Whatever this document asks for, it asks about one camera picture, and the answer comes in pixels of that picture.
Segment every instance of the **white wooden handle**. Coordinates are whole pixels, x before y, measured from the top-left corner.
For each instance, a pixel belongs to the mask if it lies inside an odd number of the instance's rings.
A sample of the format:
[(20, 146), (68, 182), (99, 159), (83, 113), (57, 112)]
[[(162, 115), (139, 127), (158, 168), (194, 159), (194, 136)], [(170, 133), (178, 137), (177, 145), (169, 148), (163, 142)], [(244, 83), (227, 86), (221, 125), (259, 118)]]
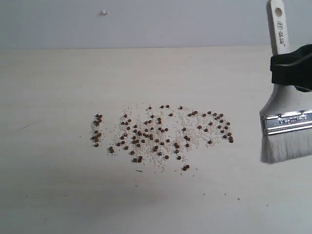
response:
[(267, 2), (267, 15), (273, 55), (290, 53), (283, 1), (269, 0)]

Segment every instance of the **white table surface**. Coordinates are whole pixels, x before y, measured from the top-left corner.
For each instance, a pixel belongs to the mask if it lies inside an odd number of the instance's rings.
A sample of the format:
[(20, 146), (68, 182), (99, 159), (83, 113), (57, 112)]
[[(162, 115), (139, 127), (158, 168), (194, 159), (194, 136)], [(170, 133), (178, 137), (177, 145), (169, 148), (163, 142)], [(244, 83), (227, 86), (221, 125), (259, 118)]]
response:
[[(261, 46), (0, 52), (0, 233), (311, 233), (312, 157), (260, 162), (270, 56)], [(224, 112), (235, 142), (192, 150), (183, 175), (107, 156), (109, 133), (93, 147), (93, 115), (109, 130), (136, 103)]]

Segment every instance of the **white bristles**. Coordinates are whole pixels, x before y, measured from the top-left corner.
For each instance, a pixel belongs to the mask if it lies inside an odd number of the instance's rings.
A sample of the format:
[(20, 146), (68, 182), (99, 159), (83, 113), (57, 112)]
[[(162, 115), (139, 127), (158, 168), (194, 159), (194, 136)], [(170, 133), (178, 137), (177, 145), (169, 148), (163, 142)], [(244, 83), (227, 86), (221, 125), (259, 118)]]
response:
[(262, 138), (262, 162), (272, 164), (309, 155), (312, 155), (312, 129)]

